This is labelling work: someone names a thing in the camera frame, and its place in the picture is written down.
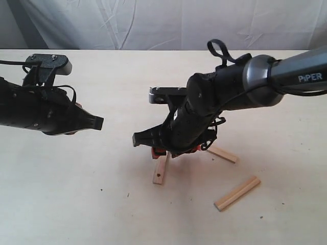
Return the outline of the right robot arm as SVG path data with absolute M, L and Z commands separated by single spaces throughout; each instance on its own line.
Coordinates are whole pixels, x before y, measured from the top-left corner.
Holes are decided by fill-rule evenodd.
M 217 139 L 224 111 L 272 107 L 285 94 L 326 94 L 326 48 L 278 60 L 245 54 L 217 66 L 211 73 L 193 74 L 185 87 L 153 87 L 152 104 L 166 104 L 165 121 L 132 136 L 134 146 L 146 145 L 152 157 L 172 157 L 207 150 Z

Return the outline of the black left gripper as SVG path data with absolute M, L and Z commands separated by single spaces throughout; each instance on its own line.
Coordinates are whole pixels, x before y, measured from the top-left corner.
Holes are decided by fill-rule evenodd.
M 100 131 L 104 118 L 76 105 L 76 92 L 70 99 L 63 88 L 69 85 L 19 86 L 10 84 L 10 126 L 35 130 L 46 135 L 74 135 L 81 130 Z

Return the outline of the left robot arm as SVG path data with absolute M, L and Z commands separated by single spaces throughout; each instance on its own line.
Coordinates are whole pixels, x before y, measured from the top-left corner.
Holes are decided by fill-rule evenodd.
M 49 136 L 81 130 L 101 130 L 104 118 L 79 107 L 63 88 L 71 86 L 19 86 L 1 78 L 1 125 L 40 131 Z

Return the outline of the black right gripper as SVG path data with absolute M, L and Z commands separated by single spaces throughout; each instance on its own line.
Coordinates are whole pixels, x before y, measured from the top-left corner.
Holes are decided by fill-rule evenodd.
M 183 102 L 165 129 L 163 125 L 158 125 L 135 132 L 132 142 L 134 147 L 151 146 L 152 159 L 166 156 L 167 150 L 173 156 L 205 151 L 217 139 L 218 126 L 225 122 L 224 117 L 200 116 L 191 110 L 188 102 Z

